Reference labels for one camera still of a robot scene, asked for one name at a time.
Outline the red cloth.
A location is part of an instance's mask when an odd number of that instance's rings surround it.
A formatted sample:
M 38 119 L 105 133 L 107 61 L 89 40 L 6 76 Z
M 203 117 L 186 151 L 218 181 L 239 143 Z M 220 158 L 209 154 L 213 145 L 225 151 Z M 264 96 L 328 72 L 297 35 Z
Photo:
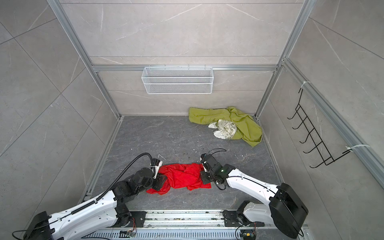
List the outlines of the red cloth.
M 204 184 L 201 178 L 202 164 L 171 164 L 160 167 L 159 174 L 165 175 L 167 180 L 163 187 L 156 191 L 149 189 L 148 194 L 164 195 L 173 189 L 187 188 L 189 191 L 195 189 L 211 189 L 210 183 Z

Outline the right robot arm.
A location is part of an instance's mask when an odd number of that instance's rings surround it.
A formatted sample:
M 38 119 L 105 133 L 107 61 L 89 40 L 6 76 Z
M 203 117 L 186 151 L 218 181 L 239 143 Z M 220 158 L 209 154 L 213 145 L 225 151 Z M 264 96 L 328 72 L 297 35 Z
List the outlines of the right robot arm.
M 235 221 L 242 227 L 254 223 L 272 224 L 291 239 L 304 236 L 302 226 L 309 210 L 290 185 L 274 185 L 255 179 L 232 165 L 221 165 L 213 154 L 202 154 L 200 161 L 204 184 L 213 183 L 221 191 L 239 190 L 263 204 L 244 201 L 239 206 Z

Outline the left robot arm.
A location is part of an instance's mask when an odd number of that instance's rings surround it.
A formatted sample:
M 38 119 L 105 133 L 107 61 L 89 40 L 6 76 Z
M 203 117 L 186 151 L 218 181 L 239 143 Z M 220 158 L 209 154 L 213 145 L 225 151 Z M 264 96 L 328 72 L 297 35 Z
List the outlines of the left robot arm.
M 22 233 L 24 240 L 77 240 L 100 229 L 125 227 L 132 221 L 127 203 L 139 193 L 149 189 L 160 190 L 166 176 L 159 174 L 162 161 L 149 153 L 142 153 L 130 163 L 131 167 L 141 157 L 149 157 L 151 164 L 134 175 L 121 180 L 126 167 L 113 183 L 100 195 L 70 209 L 48 215 L 37 214 Z

